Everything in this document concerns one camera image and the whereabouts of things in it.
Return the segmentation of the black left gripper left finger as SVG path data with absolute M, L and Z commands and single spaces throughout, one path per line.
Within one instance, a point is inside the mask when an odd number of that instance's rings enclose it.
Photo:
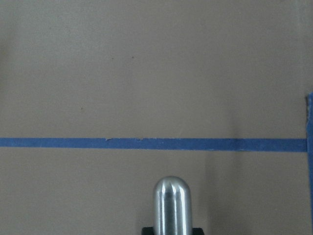
M 143 227 L 141 230 L 141 235 L 154 235 L 153 227 Z

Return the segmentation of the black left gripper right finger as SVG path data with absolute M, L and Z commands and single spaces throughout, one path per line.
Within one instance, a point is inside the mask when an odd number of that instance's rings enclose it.
M 204 231 L 202 228 L 193 228 L 192 235 L 204 235 Z

